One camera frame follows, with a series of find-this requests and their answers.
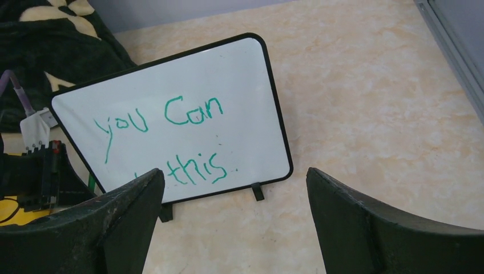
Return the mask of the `white whiteboard black frame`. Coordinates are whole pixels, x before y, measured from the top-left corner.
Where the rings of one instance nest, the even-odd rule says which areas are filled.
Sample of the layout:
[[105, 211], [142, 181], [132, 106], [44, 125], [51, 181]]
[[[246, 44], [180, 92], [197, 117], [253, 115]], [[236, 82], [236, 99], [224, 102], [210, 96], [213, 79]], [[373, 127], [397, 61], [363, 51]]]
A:
[[294, 170], [268, 48], [243, 33], [54, 94], [51, 113], [103, 192], [157, 168], [163, 203]]

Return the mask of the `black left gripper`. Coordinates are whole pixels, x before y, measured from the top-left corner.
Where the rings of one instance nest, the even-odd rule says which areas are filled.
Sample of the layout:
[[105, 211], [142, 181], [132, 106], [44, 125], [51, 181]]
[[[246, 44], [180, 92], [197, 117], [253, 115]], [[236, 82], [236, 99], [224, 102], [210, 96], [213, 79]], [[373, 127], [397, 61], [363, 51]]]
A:
[[20, 155], [1, 153], [1, 199], [11, 196], [26, 212], [75, 206], [96, 197], [58, 140]]

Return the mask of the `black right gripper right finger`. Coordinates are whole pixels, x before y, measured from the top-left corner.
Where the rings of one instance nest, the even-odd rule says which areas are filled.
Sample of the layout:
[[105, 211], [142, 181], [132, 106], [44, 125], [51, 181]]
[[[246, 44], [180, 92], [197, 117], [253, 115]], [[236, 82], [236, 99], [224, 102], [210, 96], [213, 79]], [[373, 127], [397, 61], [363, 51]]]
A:
[[327, 273], [482, 273], [483, 231], [408, 213], [317, 168], [306, 174]]

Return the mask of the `green marker cap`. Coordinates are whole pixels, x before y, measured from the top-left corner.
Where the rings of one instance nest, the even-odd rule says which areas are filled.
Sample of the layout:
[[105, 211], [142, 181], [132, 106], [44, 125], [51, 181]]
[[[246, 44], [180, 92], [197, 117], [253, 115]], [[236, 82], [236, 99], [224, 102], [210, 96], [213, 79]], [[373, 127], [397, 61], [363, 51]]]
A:
[[94, 177], [91, 174], [89, 174], [89, 177], [88, 177], [88, 188], [92, 192], [95, 192], [95, 187], [96, 187], [96, 181], [95, 181]]

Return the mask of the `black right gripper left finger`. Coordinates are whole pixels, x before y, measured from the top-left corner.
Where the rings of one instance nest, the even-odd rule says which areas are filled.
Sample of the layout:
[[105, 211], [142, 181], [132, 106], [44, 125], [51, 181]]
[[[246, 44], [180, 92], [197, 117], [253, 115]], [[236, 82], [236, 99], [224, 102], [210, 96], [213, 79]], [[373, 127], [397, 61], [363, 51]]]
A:
[[63, 211], [1, 227], [1, 272], [142, 273], [164, 186], [156, 168]]

